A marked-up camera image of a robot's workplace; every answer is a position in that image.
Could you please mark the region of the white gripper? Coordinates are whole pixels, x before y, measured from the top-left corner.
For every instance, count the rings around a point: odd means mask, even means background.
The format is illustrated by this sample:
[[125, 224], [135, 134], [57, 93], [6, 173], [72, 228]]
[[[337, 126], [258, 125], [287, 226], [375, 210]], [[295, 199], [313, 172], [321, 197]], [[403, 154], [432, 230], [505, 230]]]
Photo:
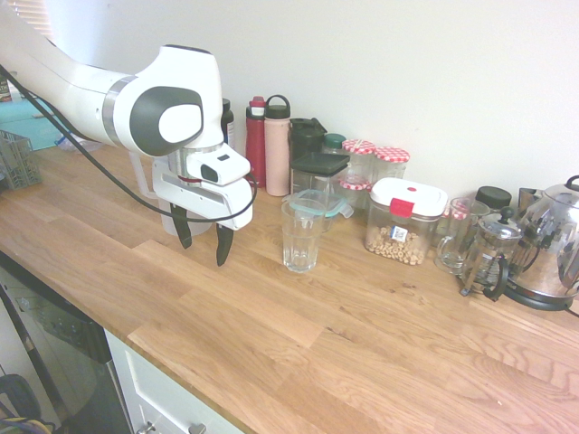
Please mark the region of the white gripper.
[[184, 249], [190, 248], [193, 243], [187, 211], [207, 220], [227, 217], [227, 220], [216, 224], [216, 263], [221, 267], [232, 247], [234, 231], [252, 220], [250, 183], [239, 179], [227, 185], [208, 181], [186, 184], [170, 171], [168, 162], [163, 158], [154, 160], [152, 175], [154, 192], [170, 203], [176, 234]]

